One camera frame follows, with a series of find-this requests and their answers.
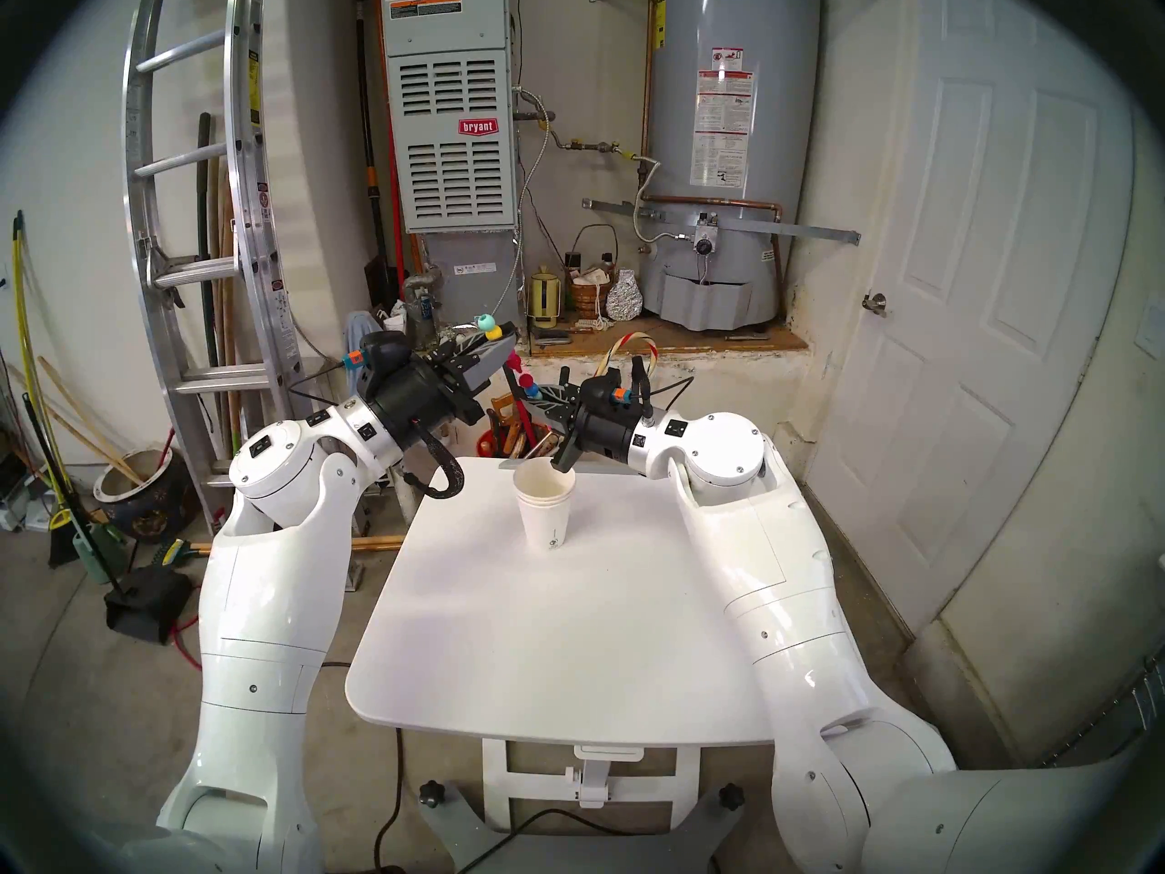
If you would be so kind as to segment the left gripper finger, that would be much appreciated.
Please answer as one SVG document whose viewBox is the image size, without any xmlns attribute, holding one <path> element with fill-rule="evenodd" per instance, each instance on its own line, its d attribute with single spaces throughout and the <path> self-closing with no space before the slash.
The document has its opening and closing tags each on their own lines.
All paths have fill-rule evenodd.
<svg viewBox="0 0 1165 874">
<path fill-rule="evenodd" d="M 479 329 L 466 326 L 451 327 L 443 331 L 443 339 L 437 347 L 437 360 L 446 365 L 503 366 L 517 346 L 517 327 L 511 323 L 502 323 L 495 331 L 496 338 Z"/>
<path fill-rule="evenodd" d="M 489 379 L 502 371 L 514 353 L 517 334 L 501 334 L 490 340 L 475 334 L 454 354 L 454 379 L 460 387 L 485 387 Z"/>
</svg>

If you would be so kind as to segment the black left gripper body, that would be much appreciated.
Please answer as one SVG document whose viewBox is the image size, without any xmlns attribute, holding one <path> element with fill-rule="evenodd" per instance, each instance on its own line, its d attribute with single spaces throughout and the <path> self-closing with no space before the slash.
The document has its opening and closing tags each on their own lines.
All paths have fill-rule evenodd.
<svg viewBox="0 0 1165 874">
<path fill-rule="evenodd" d="M 397 445 L 412 445 L 451 418 L 483 420 L 485 409 L 465 378 L 445 364 L 408 360 L 394 368 L 370 368 L 370 409 Z"/>
</svg>

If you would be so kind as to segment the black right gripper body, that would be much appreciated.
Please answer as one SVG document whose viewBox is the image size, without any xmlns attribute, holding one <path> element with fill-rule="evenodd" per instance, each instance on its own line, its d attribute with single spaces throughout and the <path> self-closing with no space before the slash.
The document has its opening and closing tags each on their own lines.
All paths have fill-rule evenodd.
<svg viewBox="0 0 1165 874">
<path fill-rule="evenodd" d="M 584 453 L 595 453 L 629 465 L 629 454 L 638 423 L 654 416 L 649 376 L 633 376 L 630 392 L 621 393 L 619 376 L 591 376 L 579 385 L 579 406 L 574 417 L 586 422 Z"/>
</svg>

